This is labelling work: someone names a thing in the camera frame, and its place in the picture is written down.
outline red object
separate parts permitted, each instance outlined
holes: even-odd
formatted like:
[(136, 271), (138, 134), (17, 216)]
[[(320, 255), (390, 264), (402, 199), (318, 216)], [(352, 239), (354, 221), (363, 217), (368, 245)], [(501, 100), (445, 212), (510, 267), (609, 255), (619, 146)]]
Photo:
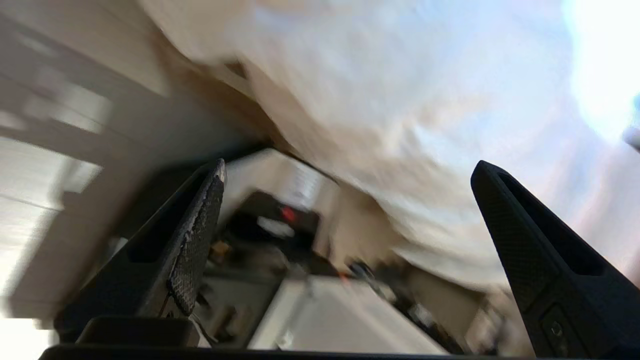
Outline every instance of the red object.
[(282, 208), (282, 217), (288, 222), (296, 221), (296, 213), (289, 206)]

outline white fabric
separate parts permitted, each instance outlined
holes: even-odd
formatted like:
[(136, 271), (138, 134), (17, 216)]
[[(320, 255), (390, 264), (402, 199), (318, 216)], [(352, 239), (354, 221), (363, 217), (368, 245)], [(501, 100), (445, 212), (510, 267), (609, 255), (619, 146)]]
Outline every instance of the white fabric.
[(582, 120), (560, 2), (141, 2), (192, 60), (240, 57), (287, 141), (371, 194), (412, 263), (506, 283), (469, 185), (486, 160), (633, 271), (640, 157)]

